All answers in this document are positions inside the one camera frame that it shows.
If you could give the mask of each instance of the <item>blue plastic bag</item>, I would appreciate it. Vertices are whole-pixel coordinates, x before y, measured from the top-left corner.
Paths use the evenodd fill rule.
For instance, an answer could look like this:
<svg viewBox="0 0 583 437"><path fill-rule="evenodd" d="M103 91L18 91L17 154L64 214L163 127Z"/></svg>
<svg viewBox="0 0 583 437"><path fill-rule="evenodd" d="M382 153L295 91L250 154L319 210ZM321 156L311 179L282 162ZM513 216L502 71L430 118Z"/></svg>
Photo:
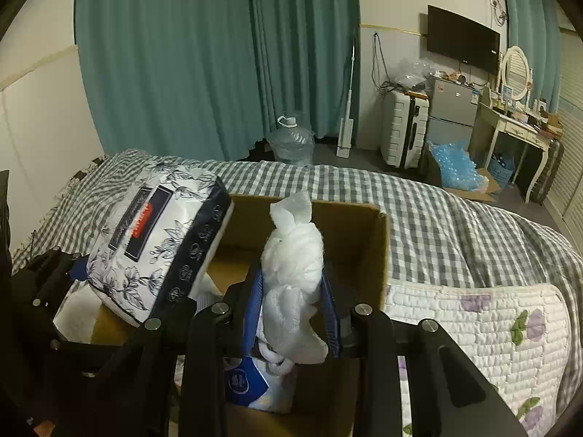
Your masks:
<svg viewBox="0 0 583 437"><path fill-rule="evenodd" d="M441 169L441 184L445 188L480 190L484 176L476 172L476 164L470 159L462 144L433 144L427 142L433 157Z"/></svg>

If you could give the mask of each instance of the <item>teal curtain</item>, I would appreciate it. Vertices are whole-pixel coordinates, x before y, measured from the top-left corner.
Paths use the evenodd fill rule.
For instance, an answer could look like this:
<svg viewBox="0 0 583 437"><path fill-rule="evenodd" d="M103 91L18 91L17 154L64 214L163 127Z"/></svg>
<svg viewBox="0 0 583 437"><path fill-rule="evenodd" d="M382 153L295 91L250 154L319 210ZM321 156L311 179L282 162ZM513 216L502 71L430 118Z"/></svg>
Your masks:
<svg viewBox="0 0 583 437"><path fill-rule="evenodd" d="M236 160L269 132L250 0L76 0L83 84L107 153Z"/></svg>
<svg viewBox="0 0 583 437"><path fill-rule="evenodd" d="M252 0L252 7L264 118L301 112L298 121L317 137L338 135L358 0Z"/></svg>
<svg viewBox="0 0 583 437"><path fill-rule="evenodd" d="M337 134L357 8L358 0L75 0L83 83L104 149L236 160L288 110L304 112L319 137Z"/></svg>
<svg viewBox="0 0 583 437"><path fill-rule="evenodd" d="M508 46L520 46L533 72L531 100L544 98L556 113L560 86L560 36L554 0L506 0Z"/></svg>

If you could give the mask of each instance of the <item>mirror frame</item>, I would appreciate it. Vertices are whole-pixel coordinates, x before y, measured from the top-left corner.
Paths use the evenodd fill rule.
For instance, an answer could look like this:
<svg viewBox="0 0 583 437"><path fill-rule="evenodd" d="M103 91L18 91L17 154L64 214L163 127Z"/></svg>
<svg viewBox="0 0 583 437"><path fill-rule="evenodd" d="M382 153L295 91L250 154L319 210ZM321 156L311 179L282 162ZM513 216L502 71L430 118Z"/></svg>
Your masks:
<svg viewBox="0 0 583 437"><path fill-rule="evenodd" d="M523 50L519 46L512 46L511 48L508 48L508 51L506 51L504 59L502 60L502 65L500 66L500 71L502 72L501 75L503 86L507 85L506 66L509 64L512 54L517 54L523 60L524 65L527 68L527 83L524 85L524 90L519 94L515 94L514 92L512 92L512 100L521 100L528 92L529 83L532 85L531 68L528 65L527 57L524 55Z"/></svg>

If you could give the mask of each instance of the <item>black tv screen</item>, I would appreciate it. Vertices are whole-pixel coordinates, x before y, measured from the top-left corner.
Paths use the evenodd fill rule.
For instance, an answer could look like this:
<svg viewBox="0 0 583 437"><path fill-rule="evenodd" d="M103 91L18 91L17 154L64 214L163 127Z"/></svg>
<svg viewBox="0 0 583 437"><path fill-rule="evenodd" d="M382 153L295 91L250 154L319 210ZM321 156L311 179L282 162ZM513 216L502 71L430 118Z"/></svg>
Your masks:
<svg viewBox="0 0 583 437"><path fill-rule="evenodd" d="M500 34L493 29L435 6L429 6L427 26L428 51L498 73Z"/></svg>

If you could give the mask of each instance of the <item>silver bolt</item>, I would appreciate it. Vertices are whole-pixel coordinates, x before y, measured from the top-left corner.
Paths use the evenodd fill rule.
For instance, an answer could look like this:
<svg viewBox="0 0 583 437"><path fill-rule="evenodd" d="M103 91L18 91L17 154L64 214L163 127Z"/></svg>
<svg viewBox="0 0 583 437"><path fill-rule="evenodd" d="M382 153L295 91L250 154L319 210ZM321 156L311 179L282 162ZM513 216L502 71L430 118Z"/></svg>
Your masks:
<svg viewBox="0 0 583 437"><path fill-rule="evenodd" d="M357 304L355 307L355 312L358 315L371 315L372 314L372 307L368 304Z"/></svg>
<svg viewBox="0 0 583 437"><path fill-rule="evenodd" d="M211 306L211 311L217 315L223 315L228 312L228 304L226 302L215 302Z"/></svg>
<svg viewBox="0 0 583 437"><path fill-rule="evenodd" d="M162 321L157 317L148 319L144 324L147 330L158 330L162 326Z"/></svg>
<svg viewBox="0 0 583 437"><path fill-rule="evenodd" d="M423 323L421 324L421 326L423 327L423 329L426 332L436 332L437 329L439 328L439 325L437 324L437 322L435 320L424 320Z"/></svg>

